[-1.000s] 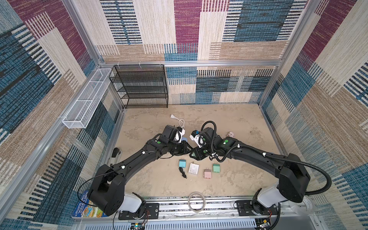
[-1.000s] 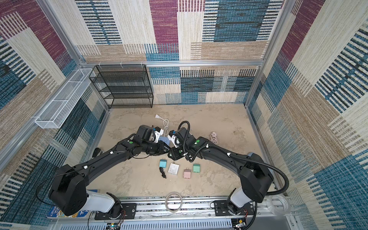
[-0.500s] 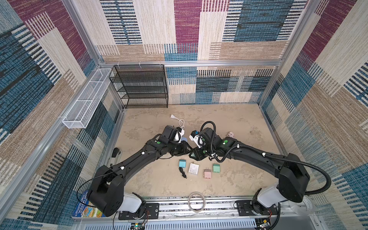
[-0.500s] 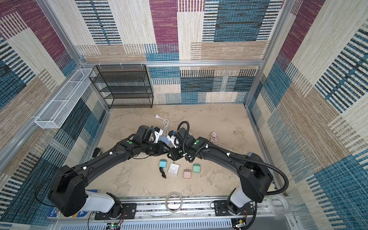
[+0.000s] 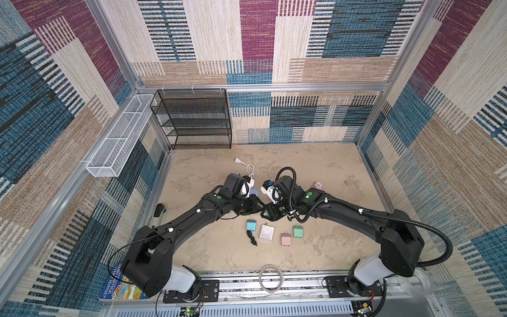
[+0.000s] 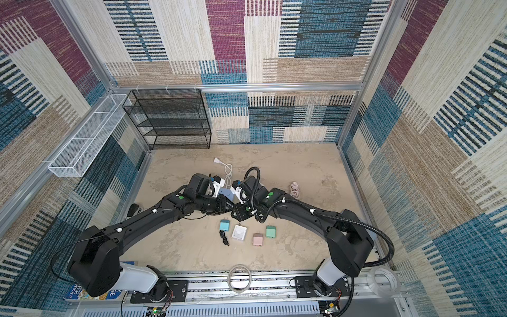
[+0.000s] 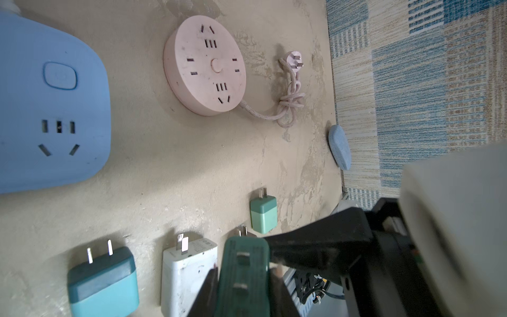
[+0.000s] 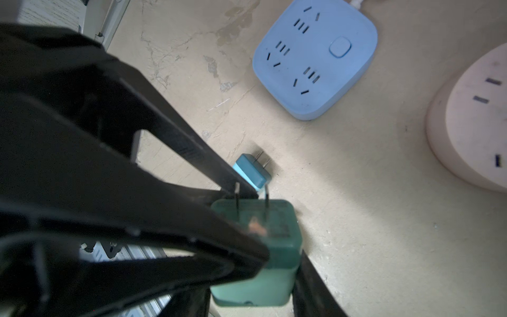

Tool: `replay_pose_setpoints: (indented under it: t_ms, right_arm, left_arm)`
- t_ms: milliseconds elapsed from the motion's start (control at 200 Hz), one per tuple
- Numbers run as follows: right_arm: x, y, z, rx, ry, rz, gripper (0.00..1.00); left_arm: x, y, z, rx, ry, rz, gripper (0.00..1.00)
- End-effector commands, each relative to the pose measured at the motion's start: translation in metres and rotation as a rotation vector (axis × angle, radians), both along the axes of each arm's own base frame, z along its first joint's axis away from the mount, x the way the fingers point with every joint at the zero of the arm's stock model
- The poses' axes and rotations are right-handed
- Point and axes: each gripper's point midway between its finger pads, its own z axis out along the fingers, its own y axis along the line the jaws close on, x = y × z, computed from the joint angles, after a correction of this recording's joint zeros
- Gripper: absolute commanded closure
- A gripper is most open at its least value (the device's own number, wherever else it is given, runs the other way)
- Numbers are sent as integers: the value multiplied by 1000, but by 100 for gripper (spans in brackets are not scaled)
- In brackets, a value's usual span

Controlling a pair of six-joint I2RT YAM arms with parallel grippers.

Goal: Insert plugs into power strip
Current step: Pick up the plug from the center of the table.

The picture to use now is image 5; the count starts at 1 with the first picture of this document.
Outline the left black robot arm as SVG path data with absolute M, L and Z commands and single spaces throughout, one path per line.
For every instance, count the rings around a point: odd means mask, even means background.
M 155 228 L 141 227 L 121 265 L 121 274 L 148 297 L 177 292 L 194 300 L 201 293 L 201 277 L 189 267 L 173 266 L 174 253 L 192 235 L 233 211 L 259 213 L 264 204 L 252 194 L 252 177 L 229 174 L 223 185 L 204 194 L 181 216 Z

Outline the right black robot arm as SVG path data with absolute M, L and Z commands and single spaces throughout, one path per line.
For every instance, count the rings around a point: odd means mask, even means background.
M 296 220 L 300 224 L 310 218 L 324 219 L 358 231 L 380 245 L 378 252 L 365 260 L 357 260 L 343 279 L 343 286 L 353 297 L 360 297 L 372 285 L 391 276 L 412 277 L 416 268 L 445 262 L 454 251 L 451 240 L 440 230 L 414 221 L 406 212 L 392 213 L 376 211 L 333 197 L 323 190 L 303 190 L 297 185 L 297 175 L 286 166 L 277 173 L 274 180 L 263 183 L 261 191 L 271 203 L 262 213 L 263 218 L 278 221 L 282 217 Z M 420 259 L 425 241 L 420 229 L 439 236 L 445 250 L 439 257 L 422 261 Z

